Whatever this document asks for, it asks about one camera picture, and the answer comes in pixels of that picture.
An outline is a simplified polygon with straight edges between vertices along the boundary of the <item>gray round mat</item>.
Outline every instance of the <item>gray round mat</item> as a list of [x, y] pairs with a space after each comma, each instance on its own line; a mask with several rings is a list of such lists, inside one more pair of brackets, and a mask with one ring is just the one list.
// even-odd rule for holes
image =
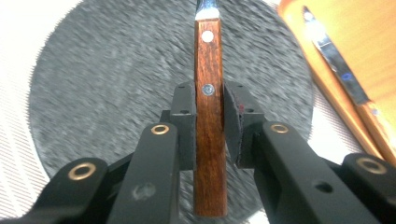
[[[30, 95], [35, 146], [49, 176], [82, 157], [112, 163], [134, 151], [145, 126], [193, 79], [196, 2], [86, 0], [50, 36]], [[312, 83], [291, 32], [260, 0], [219, 1], [225, 78], [250, 87], [269, 120], [307, 138]], [[228, 170], [229, 215], [192, 214], [192, 175], [181, 176], [182, 223], [238, 223], [260, 209], [252, 172]]]

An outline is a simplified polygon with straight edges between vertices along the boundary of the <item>knife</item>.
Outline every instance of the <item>knife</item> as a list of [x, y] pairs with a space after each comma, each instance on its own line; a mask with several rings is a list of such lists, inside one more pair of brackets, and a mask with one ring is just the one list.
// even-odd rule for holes
[[195, 15], [196, 169], [194, 213], [227, 214], [221, 31], [216, 0], [198, 0]]
[[332, 69], [345, 92], [353, 102], [361, 120], [385, 160], [396, 165], [396, 134], [371, 101], [337, 47], [326, 34], [324, 26], [304, 7], [304, 22], [312, 42]]

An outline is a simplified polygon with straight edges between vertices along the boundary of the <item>wooden knife handle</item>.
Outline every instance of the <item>wooden knife handle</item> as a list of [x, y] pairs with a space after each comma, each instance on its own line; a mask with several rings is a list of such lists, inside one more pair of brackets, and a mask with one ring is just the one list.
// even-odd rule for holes
[[223, 217], [227, 215], [227, 183], [219, 19], [195, 22], [194, 81], [197, 106], [194, 212], [202, 217]]
[[357, 111], [375, 140], [381, 155], [387, 162], [396, 166], [396, 134], [388, 121], [372, 101], [358, 105]]

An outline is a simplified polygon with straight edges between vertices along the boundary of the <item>white surface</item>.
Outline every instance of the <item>white surface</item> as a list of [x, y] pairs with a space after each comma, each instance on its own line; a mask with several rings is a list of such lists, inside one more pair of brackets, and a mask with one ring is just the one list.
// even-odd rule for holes
[[[25, 214], [49, 181], [29, 132], [29, 83], [48, 36], [78, 2], [0, 0], [0, 219]], [[323, 96], [315, 95], [308, 143], [319, 156], [339, 163], [360, 147]], [[256, 214], [248, 223], [263, 218]]]

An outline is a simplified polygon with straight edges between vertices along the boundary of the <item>wooden handle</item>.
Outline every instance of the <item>wooden handle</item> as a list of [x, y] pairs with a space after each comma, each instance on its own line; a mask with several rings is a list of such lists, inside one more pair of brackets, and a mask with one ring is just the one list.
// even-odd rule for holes
[[227, 183], [219, 19], [195, 22], [195, 92], [194, 212], [223, 217], [227, 215]]
[[373, 102], [357, 107], [361, 119], [386, 161], [396, 166], [396, 135]]

